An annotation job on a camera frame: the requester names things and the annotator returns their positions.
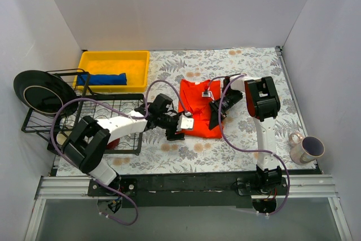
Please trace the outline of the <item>orange t shirt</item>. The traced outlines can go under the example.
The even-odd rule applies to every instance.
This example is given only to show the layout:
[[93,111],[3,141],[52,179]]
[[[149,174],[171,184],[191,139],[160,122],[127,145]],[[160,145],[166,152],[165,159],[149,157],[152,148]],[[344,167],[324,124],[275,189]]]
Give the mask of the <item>orange t shirt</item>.
[[209,129],[211,109],[209,103],[211,98],[202,97],[202,93],[207,89],[210,80],[203,82],[191,82],[182,79],[180,82],[179,94],[186,109],[192,113],[194,126],[192,130],[183,130],[187,136],[199,138],[222,138],[219,125],[214,129]]

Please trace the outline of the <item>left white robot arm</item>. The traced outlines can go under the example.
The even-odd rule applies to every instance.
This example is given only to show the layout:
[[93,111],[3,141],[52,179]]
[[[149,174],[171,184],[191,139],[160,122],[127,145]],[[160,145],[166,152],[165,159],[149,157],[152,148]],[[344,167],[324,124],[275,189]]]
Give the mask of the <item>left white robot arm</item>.
[[83,117],[61,146],[62,153],[82,172],[97,179],[101,190],[109,196],[120,189],[120,176],[103,159],[109,143],[126,135],[159,127],[169,141],[183,140],[184,130],[193,129],[194,119],[187,111],[172,110],[173,100],[159,94],[152,103],[142,104],[125,117],[109,119]]

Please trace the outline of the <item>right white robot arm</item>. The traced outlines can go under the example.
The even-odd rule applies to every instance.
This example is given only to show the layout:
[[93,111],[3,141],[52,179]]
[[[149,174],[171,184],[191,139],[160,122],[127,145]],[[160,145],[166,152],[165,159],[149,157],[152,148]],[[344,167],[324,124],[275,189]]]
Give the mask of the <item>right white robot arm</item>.
[[224,141],[243,153],[257,153],[256,172],[248,181],[236,181],[245,189],[256,190],[268,194],[276,190],[282,183],[280,159],[276,154],[275,123],[280,111],[280,100],[272,77],[249,77],[244,74],[223,76],[221,97],[209,103],[209,129],[220,127],[226,118],[226,111],[231,109],[242,98],[252,117],[257,133],[257,149],[243,150],[232,145],[223,135]]

